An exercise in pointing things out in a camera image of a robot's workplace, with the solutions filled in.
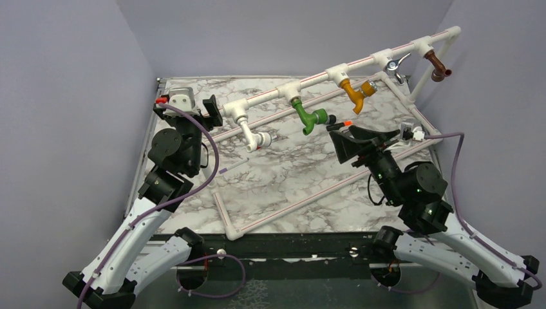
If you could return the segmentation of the green faucet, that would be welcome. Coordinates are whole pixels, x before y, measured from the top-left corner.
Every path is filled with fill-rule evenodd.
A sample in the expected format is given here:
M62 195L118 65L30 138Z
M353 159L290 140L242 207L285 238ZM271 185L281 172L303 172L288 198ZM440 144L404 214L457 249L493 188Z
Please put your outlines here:
M290 101L290 104L296 113L304 128L302 132L305 136L309 135L313 130L315 125L318 124L328 124L330 122L330 116L324 109L318 109L311 113L308 113L303 107L303 102L299 97L293 98Z

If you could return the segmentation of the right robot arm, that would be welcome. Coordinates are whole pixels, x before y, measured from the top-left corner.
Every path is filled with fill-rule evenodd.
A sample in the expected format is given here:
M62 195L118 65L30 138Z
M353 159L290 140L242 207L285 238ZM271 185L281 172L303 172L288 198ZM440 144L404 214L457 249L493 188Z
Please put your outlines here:
M376 260L413 262L455 278L495 308L531 303L535 287L528 279L536 278L539 261L508 252L462 219L457 206L444 200L454 183L445 181L433 163L403 169L396 163L391 148L399 140L421 142L430 135L420 128L380 132L358 126L329 135L338 161L366 167L408 228L383 226L372 241Z

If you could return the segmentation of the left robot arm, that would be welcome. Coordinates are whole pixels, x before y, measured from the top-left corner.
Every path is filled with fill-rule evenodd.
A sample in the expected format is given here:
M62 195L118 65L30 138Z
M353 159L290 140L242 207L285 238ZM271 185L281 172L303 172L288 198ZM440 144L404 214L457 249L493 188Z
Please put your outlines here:
M223 125L222 115L215 96L198 108L180 95L161 95L153 110L167 128L151 140L147 157L153 168L134 206L100 254L63 279L78 308L130 308L140 291L166 270L202 258L203 239L188 228L177 230L147 257L140 259L139 253L186 198L213 182L219 151L211 131Z

